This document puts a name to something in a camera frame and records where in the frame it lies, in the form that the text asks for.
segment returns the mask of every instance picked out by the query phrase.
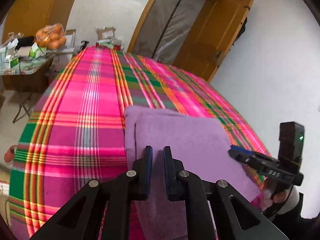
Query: plaid fabric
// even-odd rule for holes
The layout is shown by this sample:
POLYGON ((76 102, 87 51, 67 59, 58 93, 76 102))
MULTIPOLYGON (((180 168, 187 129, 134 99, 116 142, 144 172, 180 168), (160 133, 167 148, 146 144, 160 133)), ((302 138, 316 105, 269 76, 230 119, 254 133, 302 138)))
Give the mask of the plaid fabric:
MULTIPOLYGON (((107 181, 127 170, 129 105, 218 118, 232 144, 268 154, 240 114, 201 78, 148 58, 87 48, 50 85, 22 133, 10 183, 19 240, 29 239, 90 179, 107 181)), ((250 173, 261 187, 263 178, 250 173)), ((130 238, 144 239, 134 206, 130 238)))

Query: oranges in bag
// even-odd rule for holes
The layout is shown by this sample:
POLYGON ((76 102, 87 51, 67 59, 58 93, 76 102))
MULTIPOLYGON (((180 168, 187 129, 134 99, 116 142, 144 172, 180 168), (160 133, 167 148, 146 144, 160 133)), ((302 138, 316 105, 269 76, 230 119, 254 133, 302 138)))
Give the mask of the oranges in bag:
POLYGON ((36 43, 40 47, 56 50, 67 42, 62 24, 47 25, 36 33, 36 43))

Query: plastic bag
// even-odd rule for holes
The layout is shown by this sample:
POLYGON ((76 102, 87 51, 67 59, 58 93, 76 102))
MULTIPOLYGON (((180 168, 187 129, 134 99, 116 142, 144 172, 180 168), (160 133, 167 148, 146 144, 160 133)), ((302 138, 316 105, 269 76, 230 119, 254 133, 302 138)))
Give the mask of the plastic bag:
POLYGON ((9 42, 14 41, 16 38, 20 39, 24 36, 23 33, 8 33, 8 39, 5 41, 5 43, 3 43, 0 48, 6 47, 8 45, 9 42))
POLYGON ((56 50, 67 42, 62 24, 47 25, 36 33, 36 43, 39 47, 56 50))

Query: purple towel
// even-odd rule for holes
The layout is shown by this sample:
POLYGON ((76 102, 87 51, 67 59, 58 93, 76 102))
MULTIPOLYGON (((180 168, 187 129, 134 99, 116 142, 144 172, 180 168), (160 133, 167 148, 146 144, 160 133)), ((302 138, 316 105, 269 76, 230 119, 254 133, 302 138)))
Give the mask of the purple towel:
POLYGON ((169 202, 165 192, 163 147, 201 179, 225 179, 248 201, 260 190, 241 164, 229 157, 230 139, 218 119, 190 117, 170 110, 129 106, 125 110, 125 148, 128 167, 153 147, 151 191, 147 201, 136 201, 146 240, 187 239, 184 202, 169 202))

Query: white wall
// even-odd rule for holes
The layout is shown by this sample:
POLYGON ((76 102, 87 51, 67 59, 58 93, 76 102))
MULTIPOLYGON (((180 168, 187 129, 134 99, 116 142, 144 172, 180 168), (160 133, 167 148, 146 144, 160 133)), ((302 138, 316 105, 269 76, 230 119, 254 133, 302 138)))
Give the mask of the white wall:
POLYGON ((148 0, 75 0, 67 29, 76 29, 75 45, 97 41, 96 28, 116 28, 116 37, 127 49, 134 29, 148 0))
POLYGON ((277 156, 281 122, 305 126, 302 215, 320 211, 320 27, 302 0, 255 0, 211 85, 277 156))

